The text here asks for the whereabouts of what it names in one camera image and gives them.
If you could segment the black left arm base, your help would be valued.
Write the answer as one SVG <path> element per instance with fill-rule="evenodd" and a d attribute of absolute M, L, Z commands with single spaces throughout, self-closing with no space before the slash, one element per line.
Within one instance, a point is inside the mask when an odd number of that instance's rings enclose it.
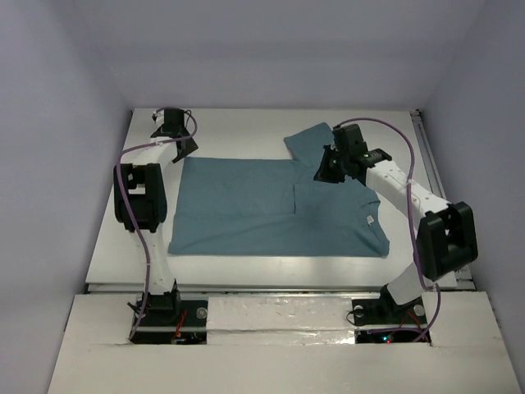
<path fill-rule="evenodd" d="M 179 293 L 140 296 L 128 303 L 134 318 L 128 339 L 136 345 L 204 345 L 207 299 L 181 299 Z"/>

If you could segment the teal blue t-shirt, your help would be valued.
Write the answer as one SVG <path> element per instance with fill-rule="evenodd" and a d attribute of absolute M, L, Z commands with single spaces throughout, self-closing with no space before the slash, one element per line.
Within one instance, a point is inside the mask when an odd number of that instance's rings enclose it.
<path fill-rule="evenodd" d="M 332 141 L 321 123 L 284 139 L 289 159 L 187 158 L 169 254 L 386 257 L 377 194 L 313 179 Z"/>

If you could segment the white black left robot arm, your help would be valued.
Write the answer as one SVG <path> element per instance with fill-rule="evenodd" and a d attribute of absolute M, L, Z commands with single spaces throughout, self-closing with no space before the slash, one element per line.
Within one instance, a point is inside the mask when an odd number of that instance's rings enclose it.
<path fill-rule="evenodd" d="M 172 324 L 180 318 L 181 303 L 163 240 L 168 214 L 163 173 L 199 148 L 194 140 L 198 124 L 190 110 L 175 107 L 155 110 L 152 119 L 155 130 L 149 141 L 124 149 L 114 167 L 114 213 L 143 251 L 141 304 L 158 298 L 153 314 L 160 322 Z"/>

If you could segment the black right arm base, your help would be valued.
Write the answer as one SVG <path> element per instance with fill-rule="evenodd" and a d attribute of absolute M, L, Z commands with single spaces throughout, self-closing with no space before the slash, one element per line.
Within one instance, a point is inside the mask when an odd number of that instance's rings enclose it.
<path fill-rule="evenodd" d="M 352 300 L 351 309 L 346 313 L 345 319 L 352 326 L 362 332 L 362 327 L 380 326 L 380 328 L 365 329 L 365 335 L 376 336 L 382 343 L 392 343 L 396 337 L 414 334 L 412 341 L 430 343 L 431 337 L 424 332 L 427 324 L 425 313 L 417 316 L 414 308 L 422 307 L 422 297 L 412 299 L 408 303 L 398 305 L 393 296 L 384 285 L 377 298 Z"/>

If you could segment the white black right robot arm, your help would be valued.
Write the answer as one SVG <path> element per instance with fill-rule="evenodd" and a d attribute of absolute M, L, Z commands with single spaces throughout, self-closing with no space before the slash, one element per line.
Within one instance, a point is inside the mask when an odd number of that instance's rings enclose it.
<path fill-rule="evenodd" d="M 379 315 L 395 322 L 407 313 L 407 304 L 443 276 L 477 259 L 473 210 L 425 189 L 413 179 L 412 170 L 404 172 L 385 150 L 369 149 L 357 119 L 334 126 L 332 134 L 334 141 L 324 148 L 315 180 L 359 181 L 386 198 L 409 222 L 413 262 L 382 287 L 377 302 Z"/>

